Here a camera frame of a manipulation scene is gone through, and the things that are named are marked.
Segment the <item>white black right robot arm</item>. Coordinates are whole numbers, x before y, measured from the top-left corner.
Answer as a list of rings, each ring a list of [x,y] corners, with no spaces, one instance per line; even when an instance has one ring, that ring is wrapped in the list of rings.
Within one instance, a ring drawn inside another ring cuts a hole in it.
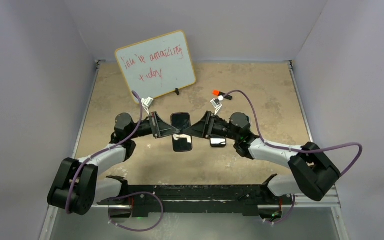
[[[273,142],[262,141],[251,132],[249,117],[244,113],[233,113],[226,121],[207,111],[200,121],[183,132],[201,139],[223,137],[234,140],[233,147],[241,157],[290,169],[290,175],[274,174],[263,183],[260,196],[268,204],[287,194],[303,194],[319,202],[341,177],[338,168],[315,143],[307,142],[299,146],[298,151],[285,144],[275,148]]]

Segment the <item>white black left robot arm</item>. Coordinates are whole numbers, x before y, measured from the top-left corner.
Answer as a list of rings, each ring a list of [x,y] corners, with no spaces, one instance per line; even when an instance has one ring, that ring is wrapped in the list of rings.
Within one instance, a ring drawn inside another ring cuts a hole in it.
[[[163,121],[156,112],[144,120],[134,122],[129,113],[116,116],[110,143],[102,150],[79,159],[65,158],[50,187],[47,203],[67,214],[85,215],[92,205],[111,199],[118,205],[126,203],[129,191],[123,187],[122,177],[99,181],[98,177],[111,167],[133,155],[134,138],[153,136],[156,139],[179,134],[180,130]]]

